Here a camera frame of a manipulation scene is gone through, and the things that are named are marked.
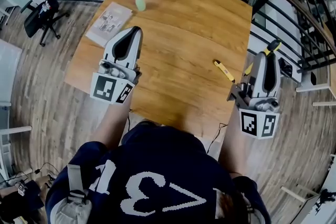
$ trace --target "white number print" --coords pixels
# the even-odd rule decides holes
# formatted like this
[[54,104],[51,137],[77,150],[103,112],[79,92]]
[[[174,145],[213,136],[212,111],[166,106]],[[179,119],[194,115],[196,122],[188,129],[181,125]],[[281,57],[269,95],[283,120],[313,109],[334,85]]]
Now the white number print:
[[125,88],[120,95],[121,96],[120,100],[124,101],[126,99],[126,97],[128,96],[130,91],[131,91],[130,88]]
[[141,180],[146,177],[152,178],[159,187],[163,187],[166,184],[166,180],[163,175],[152,172],[141,172],[131,176],[126,184],[126,191],[131,198],[123,200],[120,204],[121,210],[125,214],[146,217],[155,213],[155,210],[151,212],[139,212],[134,209],[134,204],[137,201],[148,199],[148,197],[139,189]]
[[[110,161],[109,159],[106,161],[106,163],[104,165],[99,165],[96,167],[97,170],[101,171],[101,176],[98,177],[93,184],[91,184],[91,186],[89,187],[90,190],[92,191],[96,191],[98,193],[101,194],[107,194],[109,195],[110,192],[107,191],[108,187],[109,187],[109,183],[111,180],[111,177],[114,173],[114,171],[116,170],[116,165]],[[134,216],[139,216],[139,217],[146,217],[149,216],[153,213],[155,213],[155,210],[150,211],[150,212],[140,212],[140,211],[136,211],[134,208],[134,205],[136,202],[140,201],[140,200],[144,200],[144,199],[149,199],[149,197],[147,197],[140,189],[140,183],[142,181],[142,179],[144,178],[151,178],[153,179],[154,183],[159,186],[159,187],[164,187],[166,184],[166,180],[164,178],[163,175],[157,174],[157,173],[153,173],[153,172],[141,172],[138,173],[134,176],[131,176],[126,184],[126,191],[128,193],[128,195],[130,196],[130,198],[124,199],[123,201],[121,201],[120,203],[120,208],[121,210],[128,215],[134,215]],[[180,186],[174,184],[174,183],[170,183],[169,187],[180,192],[183,193],[195,200],[190,201],[190,202],[185,202],[183,204],[179,204],[179,205],[173,205],[173,206],[168,206],[168,207],[164,207],[162,208],[162,212],[167,212],[167,211],[171,211],[171,210],[179,210],[182,208],[187,208],[187,207],[191,207],[191,206],[197,206],[197,205],[201,205],[206,203],[206,199],[193,194],[192,192],[181,188]]]
[[175,185],[174,183],[170,183],[169,186],[171,188],[189,196],[189,197],[194,198],[195,201],[186,202],[186,203],[180,204],[180,205],[164,207],[164,208],[162,208],[162,212],[167,212],[167,211],[170,211],[170,210],[179,210],[179,209],[182,209],[182,208],[192,207],[192,206],[201,205],[201,204],[206,203],[206,199],[203,199],[200,196],[197,196],[197,195],[191,193],[190,191],[188,191],[184,188],[181,188],[178,185]]
[[89,189],[98,193],[105,193],[109,195],[110,193],[107,191],[107,188],[109,187],[110,179],[116,170],[116,165],[108,159],[104,165],[99,165],[96,169],[100,169],[102,174],[94,181],[94,183],[91,184]]

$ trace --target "magazine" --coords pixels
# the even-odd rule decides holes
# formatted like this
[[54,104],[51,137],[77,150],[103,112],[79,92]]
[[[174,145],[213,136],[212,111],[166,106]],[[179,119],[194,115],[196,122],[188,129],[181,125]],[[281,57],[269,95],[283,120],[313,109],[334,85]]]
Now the magazine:
[[126,21],[132,16],[132,10],[112,2],[86,32],[86,36],[102,47],[114,37]]

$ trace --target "black wire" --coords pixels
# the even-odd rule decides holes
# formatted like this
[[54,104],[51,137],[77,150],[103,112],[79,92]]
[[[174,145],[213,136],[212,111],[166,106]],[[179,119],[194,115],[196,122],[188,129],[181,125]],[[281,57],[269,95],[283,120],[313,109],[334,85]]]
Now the black wire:
[[127,116],[128,119],[128,131],[130,131],[130,127],[131,127],[131,121],[130,121],[130,116]]
[[220,124],[219,124],[219,126],[218,126],[218,130],[217,130],[217,134],[215,135],[214,139],[212,139],[212,141],[211,141],[211,143],[210,143],[210,146],[209,146],[208,150],[206,151],[206,154],[209,153],[209,150],[210,150],[211,145],[215,142],[215,140],[217,139],[217,137],[219,137],[219,134],[220,134],[220,132],[221,132],[221,129],[224,128],[224,127],[226,127],[226,126],[227,126],[227,124],[225,124],[225,123],[220,123]]
[[10,181],[10,180],[12,180],[12,179],[15,179],[15,178],[18,178],[18,177],[22,177],[22,175],[18,176],[20,173],[24,174],[24,175],[27,177],[27,178],[24,180],[24,181],[26,181],[26,180],[28,179],[28,175],[31,175],[31,174],[38,174],[38,173],[41,171],[41,169],[42,169],[46,164],[51,165],[51,166],[57,171],[57,173],[59,174],[59,171],[56,169],[56,167],[55,167],[53,164],[51,164],[51,163],[49,163],[49,162],[45,162],[45,163],[42,164],[42,166],[41,166],[40,169],[37,169],[37,170],[35,170],[35,171],[31,172],[31,173],[28,173],[28,174],[25,174],[23,171],[19,171],[19,172],[16,173],[16,175],[15,175],[14,177],[12,177],[12,178],[10,178],[10,179],[7,179],[7,180],[4,180],[4,181],[0,182],[0,185],[1,185],[2,183],[8,182],[8,181]]
[[128,131],[130,131],[130,128],[131,128],[131,120],[130,120],[130,112],[132,112],[133,110],[130,109],[130,111],[128,112],[128,116],[127,116],[127,119],[128,119]]

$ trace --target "cable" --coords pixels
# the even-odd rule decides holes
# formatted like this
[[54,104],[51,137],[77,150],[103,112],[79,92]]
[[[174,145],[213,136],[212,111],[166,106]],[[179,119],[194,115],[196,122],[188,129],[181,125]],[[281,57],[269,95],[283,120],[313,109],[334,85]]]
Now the cable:
[[128,131],[130,131],[131,127],[130,115],[127,116],[127,119],[128,119]]
[[209,153],[209,150],[210,150],[211,145],[212,145],[212,144],[215,142],[215,140],[219,137],[219,134],[220,134],[220,132],[221,132],[221,129],[224,128],[224,127],[226,127],[226,126],[227,126],[227,124],[225,124],[225,123],[220,123],[220,124],[219,124],[217,133],[216,133],[214,139],[212,139],[212,141],[211,141],[211,143],[210,143],[210,146],[209,146],[208,150],[206,151],[206,154]]
[[330,154],[329,154],[329,157],[331,159],[331,162],[333,163],[334,161],[333,161],[333,159],[331,157],[331,154],[333,154],[332,153],[332,140],[333,140],[333,125],[332,125],[332,120],[333,120],[333,118],[332,118],[331,106],[329,106],[329,109],[330,109],[330,117],[331,117],[331,143],[330,143]]
[[132,112],[133,110],[130,109],[129,112],[128,112],[128,116],[127,116],[127,119],[128,119],[128,131],[130,131],[130,128],[131,128],[131,120],[130,120],[130,112]]
[[15,178],[18,178],[18,177],[22,177],[22,175],[18,176],[20,173],[24,174],[24,175],[27,177],[27,178],[24,180],[24,181],[26,181],[26,180],[28,179],[28,175],[31,175],[31,174],[38,174],[39,172],[41,172],[41,169],[42,169],[46,164],[51,165],[51,166],[57,171],[57,173],[59,174],[59,171],[56,169],[56,167],[55,167],[53,164],[51,164],[51,163],[49,163],[49,162],[45,162],[45,163],[42,164],[42,166],[41,166],[40,169],[36,169],[35,171],[33,171],[33,172],[31,172],[31,173],[28,173],[28,174],[25,174],[24,172],[19,171],[19,172],[16,173],[16,175],[15,175],[14,177],[11,177],[10,179],[7,179],[7,180],[4,180],[4,181],[0,182],[0,185],[1,185],[2,183],[8,182],[8,181],[10,181],[10,180],[12,180],[12,179],[15,179]]

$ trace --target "wooden floor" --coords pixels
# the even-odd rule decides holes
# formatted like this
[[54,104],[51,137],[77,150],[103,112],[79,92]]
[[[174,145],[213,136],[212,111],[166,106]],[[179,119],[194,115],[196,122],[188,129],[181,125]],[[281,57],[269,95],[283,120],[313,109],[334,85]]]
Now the wooden floor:
[[[10,119],[12,126],[31,125],[33,131],[12,135],[14,160],[19,169],[40,168],[44,162],[62,169],[88,139],[107,108],[63,83],[67,64],[98,6],[62,2],[61,11],[70,11],[71,16],[56,25],[61,39],[49,34],[45,48],[38,44],[41,33],[32,39],[26,36],[23,22],[29,12],[20,14],[16,9],[9,24],[0,31],[1,39],[23,49]],[[290,79],[282,79],[281,120],[276,137],[251,139],[248,145],[248,176],[258,183],[274,223],[288,223],[300,206],[280,187],[295,190],[295,184],[300,183],[319,190],[336,143],[336,135],[332,136],[336,107],[330,110],[311,105],[313,101],[329,101],[331,94],[296,93],[295,87]],[[131,118],[136,122],[136,115]]]

